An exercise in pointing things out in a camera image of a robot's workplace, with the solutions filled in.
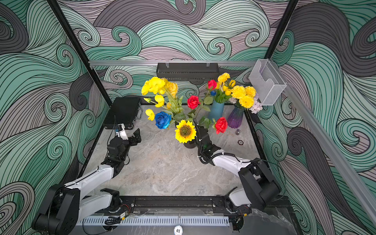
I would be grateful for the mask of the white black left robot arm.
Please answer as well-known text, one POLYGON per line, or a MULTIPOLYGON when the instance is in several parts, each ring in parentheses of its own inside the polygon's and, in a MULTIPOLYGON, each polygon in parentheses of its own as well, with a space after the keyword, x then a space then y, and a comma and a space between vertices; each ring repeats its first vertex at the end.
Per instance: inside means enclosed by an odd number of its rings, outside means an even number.
POLYGON ((51 186, 32 221, 32 229, 49 235, 68 235, 78 222, 102 209, 120 209, 119 192, 102 189, 88 194, 101 184, 116 177, 128 157, 129 150, 142 141, 140 130, 124 140, 114 137, 104 161, 88 174, 65 184, 51 186))

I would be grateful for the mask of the black cylindrical vase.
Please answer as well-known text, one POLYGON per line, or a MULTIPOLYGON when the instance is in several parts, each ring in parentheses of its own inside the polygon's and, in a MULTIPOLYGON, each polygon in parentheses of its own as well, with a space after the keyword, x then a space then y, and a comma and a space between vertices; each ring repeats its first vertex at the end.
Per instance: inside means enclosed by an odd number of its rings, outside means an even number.
POLYGON ((191 141, 188 141, 186 143, 184 143, 184 147, 188 148, 188 149, 193 149, 193 148, 196 148, 196 139, 193 139, 191 141))

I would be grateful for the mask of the yellow sunflower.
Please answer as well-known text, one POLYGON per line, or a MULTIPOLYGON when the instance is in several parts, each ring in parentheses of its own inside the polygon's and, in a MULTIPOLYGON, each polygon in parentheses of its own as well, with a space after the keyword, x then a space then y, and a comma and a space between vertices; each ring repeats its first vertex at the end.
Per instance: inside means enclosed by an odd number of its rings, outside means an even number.
POLYGON ((175 123, 175 139, 181 143, 185 144, 193 141, 196 137, 197 131, 193 120, 181 120, 175 123))

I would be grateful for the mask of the yellow flower bunch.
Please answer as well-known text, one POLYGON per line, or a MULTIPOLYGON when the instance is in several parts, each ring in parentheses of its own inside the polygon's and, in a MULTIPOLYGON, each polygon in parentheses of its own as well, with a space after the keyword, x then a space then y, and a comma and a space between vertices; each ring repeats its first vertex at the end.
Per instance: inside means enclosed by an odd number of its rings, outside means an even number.
POLYGON ((144 100, 156 108, 163 108, 176 122, 186 118, 183 108, 183 96, 178 97, 178 84, 166 78, 152 77, 142 87, 144 100))

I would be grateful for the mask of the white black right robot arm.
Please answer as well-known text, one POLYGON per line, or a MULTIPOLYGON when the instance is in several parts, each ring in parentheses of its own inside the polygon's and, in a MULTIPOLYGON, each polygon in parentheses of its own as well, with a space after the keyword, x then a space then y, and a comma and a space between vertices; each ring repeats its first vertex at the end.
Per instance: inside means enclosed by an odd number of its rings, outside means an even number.
POLYGON ((242 208, 263 210, 282 191, 262 159, 243 159, 224 151, 212 143, 204 127, 197 130, 195 142, 201 163, 221 167, 239 177, 242 187, 235 187, 224 196, 224 205, 231 213, 240 212, 242 208))

